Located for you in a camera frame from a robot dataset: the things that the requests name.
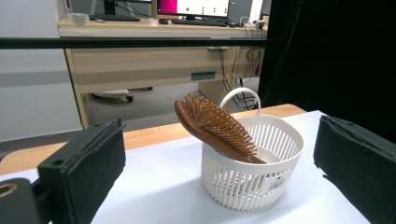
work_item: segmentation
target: black backdrop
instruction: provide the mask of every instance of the black backdrop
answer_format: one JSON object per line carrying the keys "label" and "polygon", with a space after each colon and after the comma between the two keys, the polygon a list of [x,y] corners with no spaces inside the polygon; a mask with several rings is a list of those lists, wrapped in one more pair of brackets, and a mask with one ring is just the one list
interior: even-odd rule
{"label": "black backdrop", "polygon": [[268,37],[282,38],[284,45],[265,50],[262,106],[318,109],[396,143],[391,5],[386,0],[273,1]]}

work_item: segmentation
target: wooden hairbrush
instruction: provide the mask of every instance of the wooden hairbrush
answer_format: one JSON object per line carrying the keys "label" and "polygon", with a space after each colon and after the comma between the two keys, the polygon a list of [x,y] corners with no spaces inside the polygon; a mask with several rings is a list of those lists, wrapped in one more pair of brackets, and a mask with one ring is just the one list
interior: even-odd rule
{"label": "wooden hairbrush", "polygon": [[233,160],[265,163],[255,157],[257,148],[248,131],[228,112],[203,97],[189,93],[186,102],[175,101],[180,123],[192,135]]}

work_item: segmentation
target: chair wheel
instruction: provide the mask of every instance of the chair wheel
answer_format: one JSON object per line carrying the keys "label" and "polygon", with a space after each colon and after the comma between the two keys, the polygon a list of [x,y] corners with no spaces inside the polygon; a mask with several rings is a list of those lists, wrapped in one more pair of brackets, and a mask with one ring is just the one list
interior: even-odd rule
{"label": "chair wheel", "polygon": [[131,103],[133,100],[134,100],[134,97],[131,95],[131,96],[126,96],[126,100],[129,102],[129,103]]}

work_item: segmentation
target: wooden desk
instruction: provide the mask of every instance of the wooden desk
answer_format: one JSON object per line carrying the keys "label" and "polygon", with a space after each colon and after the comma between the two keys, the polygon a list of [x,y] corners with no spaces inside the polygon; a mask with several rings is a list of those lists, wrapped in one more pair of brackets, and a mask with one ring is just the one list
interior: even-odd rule
{"label": "wooden desk", "polygon": [[[280,118],[302,114],[301,108],[295,105],[277,105],[262,109],[262,114],[274,115]],[[250,118],[256,115],[257,110],[235,113],[236,119]],[[191,136],[180,123],[169,124],[123,134],[125,148],[127,150],[160,144],[167,141],[177,140]],[[26,148],[13,152],[0,162],[0,175],[35,169],[37,165],[54,153],[65,143],[59,143],[43,147]]]}
{"label": "wooden desk", "polygon": [[[162,25],[155,20],[90,21],[77,26],[69,19],[60,21],[59,33],[67,37],[239,37],[263,38],[263,30]],[[66,49],[78,110],[84,128],[89,127],[88,94],[163,85],[199,83],[198,90],[215,103],[220,103],[227,91],[226,78],[256,77],[261,71],[263,49],[231,47],[222,51],[207,47],[196,48],[139,48],[139,49]],[[211,73],[213,77],[194,78],[192,74]]]}

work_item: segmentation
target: black horizontal bar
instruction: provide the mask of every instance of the black horizontal bar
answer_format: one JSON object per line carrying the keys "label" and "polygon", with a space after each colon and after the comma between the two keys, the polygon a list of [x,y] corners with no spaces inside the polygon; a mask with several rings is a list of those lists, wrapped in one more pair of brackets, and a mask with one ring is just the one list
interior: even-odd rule
{"label": "black horizontal bar", "polygon": [[0,38],[0,49],[111,49],[208,46],[257,46],[280,44],[281,40],[246,38]]}

